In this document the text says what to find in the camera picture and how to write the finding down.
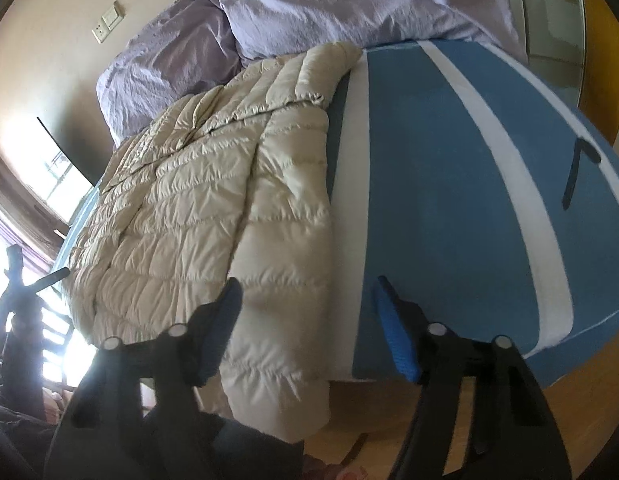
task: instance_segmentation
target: wall socket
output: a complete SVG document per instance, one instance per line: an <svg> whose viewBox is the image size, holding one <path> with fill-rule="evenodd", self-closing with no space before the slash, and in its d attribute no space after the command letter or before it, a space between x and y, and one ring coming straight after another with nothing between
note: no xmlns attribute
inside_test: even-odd
<svg viewBox="0 0 619 480"><path fill-rule="evenodd" d="M109 27L107 27L105 20L100 18L96 27L92 29L92 33L94 34L94 37L96 38L98 43L102 43L103 41L105 41L105 38L109 36L110 29Z"/></svg>

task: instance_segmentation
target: white stripe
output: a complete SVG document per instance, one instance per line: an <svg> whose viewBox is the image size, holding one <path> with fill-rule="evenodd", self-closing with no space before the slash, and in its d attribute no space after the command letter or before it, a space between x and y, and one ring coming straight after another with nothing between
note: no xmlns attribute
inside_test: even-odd
<svg viewBox="0 0 619 480"><path fill-rule="evenodd" d="M363 298L368 203L369 80L365 52L350 74L332 192L334 287L327 344L332 380L352 379Z"/></svg>
<svg viewBox="0 0 619 480"><path fill-rule="evenodd" d="M539 308L539 341L525 357L558 344L574 324L563 257L541 194L496 115L454 64L432 43L420 43L459 96L492 152L518 219Z"/></svg>
<svg viewBox="0 0 619 480"><path fill-rule="evenodd" d="M569 109L569 107L561 101L560 98L557 97L554 92L552 92L547 86L542 82L538 77L532 74L527 68L521 65L518 61L512 59L507 56L504 52L500 51L498 48L493 47L491 45L483 45L487 50L493 52L506 62L509 66L511 66L516 72L518 72L521 76L523 76L539 93L547 100L547 102L554 107L554 109L563 117L565 122L569 124L574 133L587 142L591 143L593 147L596 148L596 151L601 154L601 163L599 167L601 168L601 173L607 183L609 184L609 188L611 189L612 194L616 198L616 202L619 204L619 176L614 170L611 162L605 152L601 149L598 141L594 139L593 135L589 132L589 130L585 127L585 125L579 120L578 117Z"/></svg>

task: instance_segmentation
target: beige puffer blanket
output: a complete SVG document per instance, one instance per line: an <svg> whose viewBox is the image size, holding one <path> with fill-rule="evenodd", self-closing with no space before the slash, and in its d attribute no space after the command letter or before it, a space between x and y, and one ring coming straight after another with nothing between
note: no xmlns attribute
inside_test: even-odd
<svg viewBox="0 0 619 480"><path fill-rule="evenodd" d="M153 338L237 277L243 310L200 400L288 442L329 418L325 108L360 54L333 43L264 60L169 107L113 155L65 282L100 344Z"/></svg>

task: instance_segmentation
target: silver screw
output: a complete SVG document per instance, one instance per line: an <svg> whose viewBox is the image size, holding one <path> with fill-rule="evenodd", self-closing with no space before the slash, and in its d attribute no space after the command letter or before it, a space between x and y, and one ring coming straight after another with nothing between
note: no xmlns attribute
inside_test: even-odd
<svg viewBox="0 0 619 480"><path fill-rule="evenodd" d="M167 333L171 337L180 337L181 335L185 335L187 333L187 325L183 323L172 325Z"/></svg>
<svg viewBox="0 0 619 480"><path fill-rule="evenodd" d="M447 333L447 327L443 325L443 323L431 323L427 327L427 332L429 332L432 335L441 336Z"/></svg>
<svg viewBox="0 0 619 480"><path fill-rule="evenodd" d="M122 341L120 341L119 338L117 338L116 336L112 336L112 337L108 337L103 343L102 343L102 347L105 350L114 350L116 348L118 348L118 346L120 346L120 343Z"/></svg>
<svg viewBox="0 0 619 480"><path fill-rule="evenodd" d="M506 335L499 335L496 339L494 339L494 342L497 347L502 348L503 350L507 350L513 346L512 340Z"/></svg>

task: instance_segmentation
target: lavender pillowcase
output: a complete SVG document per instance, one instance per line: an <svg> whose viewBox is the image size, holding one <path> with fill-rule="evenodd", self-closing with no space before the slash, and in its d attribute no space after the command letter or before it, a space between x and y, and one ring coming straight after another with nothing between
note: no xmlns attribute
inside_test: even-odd
<svg viewBox="0 0 619 480"><path fill-rule="evenodd" d="M219 0L245 59L349 40L361 47L404 40L492 43L526 62L509 0Z"/></svg>
<svg viewBox="0 0 619 480"><path fill-rule="evenodd" d="M98 79L100 110L116 146L183 95L224 84L241 68L218 0L176 0Z"/></svg>

